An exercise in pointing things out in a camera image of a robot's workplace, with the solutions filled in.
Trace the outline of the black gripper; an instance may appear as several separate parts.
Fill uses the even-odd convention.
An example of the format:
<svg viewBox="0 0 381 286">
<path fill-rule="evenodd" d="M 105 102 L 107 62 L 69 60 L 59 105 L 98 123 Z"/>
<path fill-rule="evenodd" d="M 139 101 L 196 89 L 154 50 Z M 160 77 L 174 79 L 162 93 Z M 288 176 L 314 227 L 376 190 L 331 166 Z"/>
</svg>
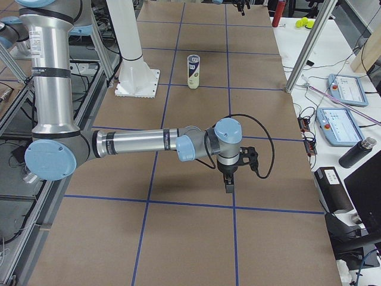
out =
<svg viewBox="0 0 381 286">
<path fill-rule="evenodd" d="M 233 174 L 237 171 L 238 166 L 236 164 L 225 165 L 218 161 L 217 168 L 223 174 L 226 193 L 234 193 L 235 182 Z"/>
</svg>

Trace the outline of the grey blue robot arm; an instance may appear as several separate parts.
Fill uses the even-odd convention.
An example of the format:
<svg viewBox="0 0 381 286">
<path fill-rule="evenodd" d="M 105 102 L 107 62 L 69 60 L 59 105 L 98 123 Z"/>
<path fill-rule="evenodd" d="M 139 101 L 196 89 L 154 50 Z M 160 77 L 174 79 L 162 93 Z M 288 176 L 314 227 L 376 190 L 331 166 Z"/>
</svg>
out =
<svg viewBox="0 0 381 286">
<path fill-rule="evenodd" d="M 68 34 L 78 28 L 89 35 L 92 33 L 90 16 L 91 1 L 18 1 L 21 18 L 1 20 L 1 44 L 5 48 L 16 42 L 30 40 L 32 58 L 69 56 Z M 134 1 L 110 1 L 111 16 L 127 20 L 126 36 L 130 43 L 123 43 L 122 29 L 114 20 L 121 56 L 127 61 L 141 57 L 141 45 L 137 24 L 132 19 Z"/>
<path fill-rule="evenodd" d="M 175 151 L 180 161 L 217 157 L 225 189 L 234 190 L 234 173 L 243 156 L 241 124 L 232 118 L 214 127 L 103 132 L 91 126 L 101 97 L 85 108 L 84 125 L 74 121 L 71 91 L 70 31 L 93 24 L 90 1 L 20 1 L 20 19 L 28 28 L 38 115 L 24 160 L 37 177 L 59 181 L 85 162 L 107 155 Z"/>
</svg>

